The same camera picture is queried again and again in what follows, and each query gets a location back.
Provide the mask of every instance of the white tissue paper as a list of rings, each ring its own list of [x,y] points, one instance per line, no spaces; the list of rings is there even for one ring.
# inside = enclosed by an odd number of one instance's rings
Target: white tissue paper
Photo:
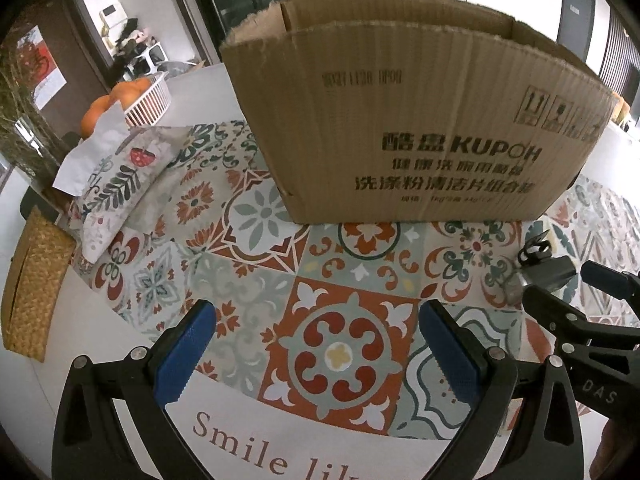
[[[71,196],[81,196],[94,168],[116,152],[129,137],[129,126],[119,101],[95,123],[91,137],[72,149],[58,170],[53,187]]]

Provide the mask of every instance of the gray door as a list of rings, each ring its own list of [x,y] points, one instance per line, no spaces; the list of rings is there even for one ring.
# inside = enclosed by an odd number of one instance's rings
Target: gray door
[[[595,0],[562,0],[558,43],[583,61],[591,43],[594,10]]]

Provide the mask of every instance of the brown wooden door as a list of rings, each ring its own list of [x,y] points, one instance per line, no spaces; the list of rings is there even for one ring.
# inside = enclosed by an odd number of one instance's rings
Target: brown wooden door
[[[40,29],[66,80],[41,113],[59,137],[79,133],[82,116],[94,100],[108,94],[108,88],[80,40],[66,0],[34,0],[30,10],[30,22]]]

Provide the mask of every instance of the wicker basket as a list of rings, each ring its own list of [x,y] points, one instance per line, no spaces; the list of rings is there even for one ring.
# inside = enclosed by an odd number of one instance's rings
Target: wicker basket
[[[154,126],[168,110],[171,94],[166,85],[166,72],[149,76],[151,86],[126,110],[129,126]]]
[[[75,246],[33,208],[2,294],[2,341],[8,350],[44,362],[53,309]]]

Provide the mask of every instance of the blue gripper pad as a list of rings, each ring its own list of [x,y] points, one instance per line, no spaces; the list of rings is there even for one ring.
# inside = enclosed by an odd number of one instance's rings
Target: blue gripper pad
[[[627,277],[604,265],[587,260],[580,268],[580,277],[587,285],[599,288],[618,300],[631,297],[632,290]]]
[[[433,303],[436,305],[432,305],[432,301],[427,301],[420,307],[418,312],[420,332],[431,348],[456,398],[473,406],[481,396],[480,373],[467,357],[452,329],[441,318],[441,314],[434,310],[434,306],[436,308],[439,306],[444,311],[444,315],[449,317],[450,322],[453,324],[456,322],[439,302]]]
[[[164,360],[158,365],[154,384],[154,397],[159,406],[180,398],[193,370],[202,357],[209,341],[216,332],[216,309],[209,301],[199,301],[192,308],[198,307],[194,317],[182,320],[172,330],[182,330],[173,347],[169,349]]]

